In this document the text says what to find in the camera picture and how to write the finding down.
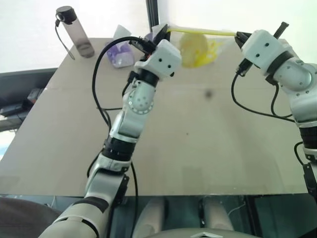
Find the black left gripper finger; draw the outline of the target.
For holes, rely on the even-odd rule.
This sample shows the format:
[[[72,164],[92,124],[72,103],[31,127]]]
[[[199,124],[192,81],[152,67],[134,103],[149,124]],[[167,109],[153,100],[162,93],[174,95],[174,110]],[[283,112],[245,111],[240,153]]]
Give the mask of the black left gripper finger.
[[[165,24],[153,38],[153,43],[158,45],[162,40],[170,41],[169,25]]]

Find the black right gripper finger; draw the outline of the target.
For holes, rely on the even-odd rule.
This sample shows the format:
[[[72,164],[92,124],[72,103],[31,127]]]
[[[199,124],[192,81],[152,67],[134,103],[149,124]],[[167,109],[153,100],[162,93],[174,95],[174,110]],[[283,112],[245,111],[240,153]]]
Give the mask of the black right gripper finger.
[[[242,49],[243,45],[246,43],[246,41],[249,39],[250,36],[251,36],[251,33],[247,33],[247,32],[238,31],[235,33],[234,39],[240,49]]]
[[[279,39],[288,26],[289,26],[288,23],[286,23],[284,21],[281,22],[280,26],[278,27],[278,29],[274,33],[273,37],[276,39]]]

